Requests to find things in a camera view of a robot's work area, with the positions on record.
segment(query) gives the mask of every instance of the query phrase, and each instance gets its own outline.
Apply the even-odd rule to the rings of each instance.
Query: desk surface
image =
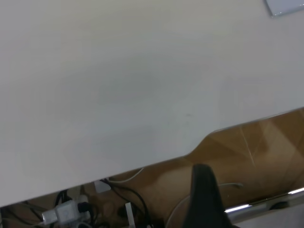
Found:
[[[0,206],[303,106],[303,21],[262,0],[0,2]]]

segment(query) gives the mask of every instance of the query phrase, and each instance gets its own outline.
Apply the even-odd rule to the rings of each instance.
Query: black cable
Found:
[[[84,213],[84,212],[89,212],[89,214],[90,214],[90,225],[92,226],[92,227],[94,227],[94,219],[95,219],[95,217],[94,217],[94,212],[93,212],[93,205],[92,204],[90,204],[90,203],[88,203],[88,202],[82,202],[82,203],[78,203],[77,204],[77,208],[78,208],[78,211],[80,212],[80,213]]]
[[[60,191],[57,196],[56,196],[56,199],[55,199],[55,207],[59,204],[60,200],[62,199],[63,197],[63,191]]]
[[[33,226],[34,224],[31,224],[25,220],[23,220],[22,218],[20,218],[18,215],[16,215],[14,212],[12,212],[9,208],[6,208],[6,211],[12,215],[15,219],[17,219],[19,222],[25,224],[25,225],[30,225],[30,226]]]
[[[64,190],[63,193],[62,193],[62,195],[63,195],[62,196],[62,202],[63,203],[65,203],[65,202],[67,202],[69,200],[72,200],[72,198],[67,195],[67,190]]]
[[[97,218],[98,218],[98,214],[99,214],[99,208],[98,208],[98,206],[95,205],[95,204],[91,204],[91,205],[92,205],[92,207],[95,209],[95,218],[94,218],[93,223],[96,224]]]
[[[112,184],[112,183],[110,183],[110,182],[109,182],[108,180],[106,180],[106,179],[105,179],[105,180],[100,180],[100,181],[102,181],[103,183],[108,184],[114,192],[115,192],[114,188],[118,188],[118,189],[123,189],[123,190],[130,191],[130,192],[132,192],[133,194],[135,194],[135,195],[140,199],[140,201],[142,202],[142,205],[143,205],[143,208],[144,208],[144,212],[145,212],[144,214],[145,214],[145,219],[146,219],[147,225],[152,225],[151,217],[150,217],[150,214],[149,214],[149,211],[148,211],[148,207],[147,207],[145,201],[143,200],[142,196],[141,196],[138,192],[136,192],[135,190],[130,189],[130,188],[128,188],[128,187],[124,187],[124,186]]]
[[[43,221],[43,218],[33,208],[30,208],[29,210],[39,219],[40,222]]]
[[[120,198],[122,198],[123,200],[127,201],[127,202],[130,202],[132,204],[132,206],[134,206],[140,213],[143,214],[143,216],[146,216],[145,213],[135,204],[133,203],[132,201],[128,200],[126,197],[122,196],[120,193],[118,193],[112,186],[111,186],[111,190],[113,192],[115,192],[115,194],[117,196],[119,196]]]

